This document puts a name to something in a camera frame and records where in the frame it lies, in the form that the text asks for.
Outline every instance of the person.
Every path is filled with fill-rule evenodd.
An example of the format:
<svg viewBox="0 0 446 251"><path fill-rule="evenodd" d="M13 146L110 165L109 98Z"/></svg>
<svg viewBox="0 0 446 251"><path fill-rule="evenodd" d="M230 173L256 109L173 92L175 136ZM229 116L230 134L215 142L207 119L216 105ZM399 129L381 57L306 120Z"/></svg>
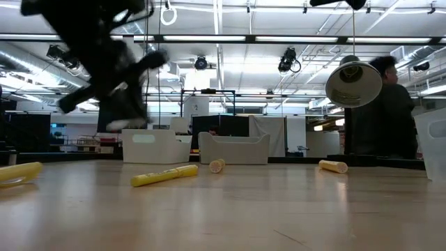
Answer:
<svg viewBox="0 0 446 251"><path fill-rule="evenodd" d="M382 56L370 62L383 78L383 88L369 104L352 109L352 152L390 158L416 159L414 103L398 84L397 60Z"/></svg>
<svg viewBox="0 0 446 251"><path fill-rule="evenodd" d="M218 126L211 126L208 131L212 136L218 136Z"/></svg>

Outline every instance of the white box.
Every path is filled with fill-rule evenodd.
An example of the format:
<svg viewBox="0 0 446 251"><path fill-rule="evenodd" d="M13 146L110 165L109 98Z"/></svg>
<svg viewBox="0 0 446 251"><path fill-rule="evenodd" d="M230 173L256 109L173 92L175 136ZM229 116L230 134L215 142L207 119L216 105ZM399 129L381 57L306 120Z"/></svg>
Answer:
<svg viewBox="0 0 446 251"><path fill-rule="evenodd" d="M446 181L446 108L415 117L427 178Z"/></svg>

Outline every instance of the yellow cylinder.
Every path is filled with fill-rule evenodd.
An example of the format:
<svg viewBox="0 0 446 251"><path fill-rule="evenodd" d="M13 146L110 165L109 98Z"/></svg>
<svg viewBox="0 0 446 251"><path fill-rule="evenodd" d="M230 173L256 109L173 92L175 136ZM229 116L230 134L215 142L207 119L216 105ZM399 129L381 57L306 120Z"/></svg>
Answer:
<svg viewBox="0 0 446 251"><path fill-rule="evenodd" d="M345 174L348 171L348 166L344 162L321 160L319 167L339 174Z"/></svg>
<svg viewBox="0 0 446 251"><path fill-rule="evenodd" d="M157 174L142 174L134 176L130 183L134 187L139 187L142 185L148 185L152 183L157 183L160 181L167 181L173 178L181 178L188 176L196 176L198 174L198 167L196 165L188 165L185 167L178 167Z"/></svg>
<svg viewBox="0 0 446 251"><path fill-rule="evenodd" d="M225 166L226 163L223 159L214 160L209 164L209 170L214 174L218 174L223 170Z"/></svg>
<svg viewBox="0 0 446 251"><path fill-rule="evenodd" d="M0 187L21 185L26 183L42 171L42 163L32 162L0 168Z"/></svg>

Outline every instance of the black wall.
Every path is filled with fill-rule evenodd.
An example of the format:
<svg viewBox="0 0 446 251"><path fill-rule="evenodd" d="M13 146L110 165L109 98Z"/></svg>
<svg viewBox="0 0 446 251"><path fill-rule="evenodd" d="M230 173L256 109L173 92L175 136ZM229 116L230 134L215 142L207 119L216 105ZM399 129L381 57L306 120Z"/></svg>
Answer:
<svg viewBox="0 0 446 251"><path fill-rule="evenodd" d="M9 114L5 134L18 151L49 151L51 116L44 114Z"/></svg>

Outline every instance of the table surface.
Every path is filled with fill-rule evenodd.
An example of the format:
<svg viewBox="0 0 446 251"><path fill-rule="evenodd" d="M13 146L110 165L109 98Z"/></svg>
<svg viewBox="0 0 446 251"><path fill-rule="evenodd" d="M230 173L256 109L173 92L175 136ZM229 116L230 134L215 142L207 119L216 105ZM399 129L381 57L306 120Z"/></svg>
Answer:
<svg viewBox="0 0 446 251"><path fill-rule="evenodd" d="M227 166L140 188L181 165L44 164L0 190L0 250L444 250L446 189L423 171Z"/></svg>

